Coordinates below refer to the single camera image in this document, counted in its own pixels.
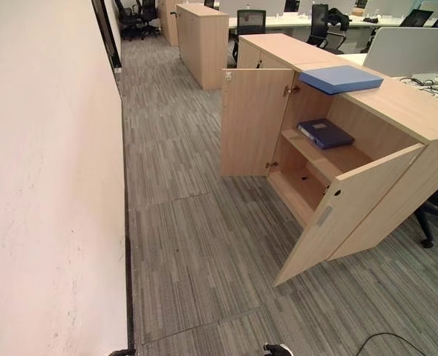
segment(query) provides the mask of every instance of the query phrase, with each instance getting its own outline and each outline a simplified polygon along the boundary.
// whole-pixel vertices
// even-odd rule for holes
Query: white panel
[[[438,19],[438,2],[424,1],[419,9],[433,11],[434,13],[430,16],[431,19]]]
[[[365,16],[390,15],[392,17],[407,16],[414,8],[415,0],[367,0]]]
[[[283,15],[285,0],[220,0],[219,11],[228,13],[231,17],[237,16],[237,10],[265,10],[267,16]]]
[[[310,15],[312,4],[328,4],[328,8],[337,8],[342,13],[350,15],[353,11],[356,0],[301,0],[298,13],[300,15]]]
[[[438,28],[383,27],[363,65],[388,76],[438,73]]]

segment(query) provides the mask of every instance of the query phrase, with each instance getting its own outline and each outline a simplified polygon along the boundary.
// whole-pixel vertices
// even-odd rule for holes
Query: light blue box
[[[330,95],[378,88],[383,80],[350,65],[305,70],[300,73],[299,79]]]

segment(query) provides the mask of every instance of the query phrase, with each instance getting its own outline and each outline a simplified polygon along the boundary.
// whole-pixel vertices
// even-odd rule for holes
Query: chair wheel
[[[420,243],[422,244],[423,248],[432,248],[432,247],[434,247],[434,241],[432,241],[432,240],[425,239],[425,240],[420,241]]]

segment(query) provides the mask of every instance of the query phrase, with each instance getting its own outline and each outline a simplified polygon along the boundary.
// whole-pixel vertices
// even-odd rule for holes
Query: striped carpet
[[[122,43],[138,355],[355,355],[395,332],[438,355],[438,221],[274,289],[301,228],[263,177],[218,175],[220,91],[202,91],[159,37]],[[389,337],[361,355],[416,355]]]

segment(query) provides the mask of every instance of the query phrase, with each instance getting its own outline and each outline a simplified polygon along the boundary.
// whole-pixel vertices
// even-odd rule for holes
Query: cabinet hinge
[[[284,89],[284,96],[287,96],[288,94],[294,94],[300,91],[300,87],[299,86],[294,86],[292,89],[290,89],[288,87],[288,85],[285,87]]]
[[[267,162],[265,168],[277,167],[277,166],[278,166],[278,162],[272,162],[272,164],[270,164],[270,162]]]

